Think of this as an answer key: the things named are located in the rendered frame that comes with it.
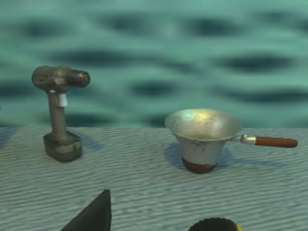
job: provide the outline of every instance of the gray striped tablecloth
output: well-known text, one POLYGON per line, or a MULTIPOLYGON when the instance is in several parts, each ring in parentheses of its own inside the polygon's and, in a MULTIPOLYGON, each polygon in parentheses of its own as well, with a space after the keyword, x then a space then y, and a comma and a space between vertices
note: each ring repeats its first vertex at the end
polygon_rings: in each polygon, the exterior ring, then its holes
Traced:
POLYGON ((186 231, 225 217, 245 231, 308 230, 308 129, 247 128, 298 139, 295 149, 228 143, 206 175, 183 169, 166 129, 72 128, 84 154, 44 153, 46 128, 0 129, 0 231, 58 231, 104 189, 112 231, 186 231))

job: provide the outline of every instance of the blurry green backdrop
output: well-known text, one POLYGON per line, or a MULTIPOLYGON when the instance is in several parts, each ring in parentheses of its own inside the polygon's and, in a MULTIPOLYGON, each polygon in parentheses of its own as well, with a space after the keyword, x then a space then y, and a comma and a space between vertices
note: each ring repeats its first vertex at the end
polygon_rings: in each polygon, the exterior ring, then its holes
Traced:
POLYGON ((0 0, 0 125, 48 126, 40 65, 91 75, 69 126, 161 127, 186 108, 308 126, 306 0, 0 0))

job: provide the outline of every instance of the yellow object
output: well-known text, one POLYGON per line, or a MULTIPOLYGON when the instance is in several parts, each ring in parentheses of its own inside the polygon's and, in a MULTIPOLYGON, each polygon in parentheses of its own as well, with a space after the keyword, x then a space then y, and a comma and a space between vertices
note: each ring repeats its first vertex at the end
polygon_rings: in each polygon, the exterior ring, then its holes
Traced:
POLYGON ((244 231, 241 226, 236 225, 237 231, 244 231))

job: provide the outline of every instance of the brown handle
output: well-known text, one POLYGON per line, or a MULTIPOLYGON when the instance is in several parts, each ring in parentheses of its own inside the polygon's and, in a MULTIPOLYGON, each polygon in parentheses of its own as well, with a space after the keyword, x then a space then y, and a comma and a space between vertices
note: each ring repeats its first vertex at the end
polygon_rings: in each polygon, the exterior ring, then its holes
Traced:
POLYGON ((295 148, 297 146, 297 140, 257 136, 256 145, 267 147, 295 148))

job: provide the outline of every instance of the dark triangular object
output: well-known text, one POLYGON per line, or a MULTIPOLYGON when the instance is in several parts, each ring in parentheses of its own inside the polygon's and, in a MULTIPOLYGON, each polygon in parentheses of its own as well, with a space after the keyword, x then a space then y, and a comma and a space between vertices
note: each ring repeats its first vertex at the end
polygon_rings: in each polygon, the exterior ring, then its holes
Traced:
POLYGON ((61 231, 110 231, 110 191, 104 190, 61 231))

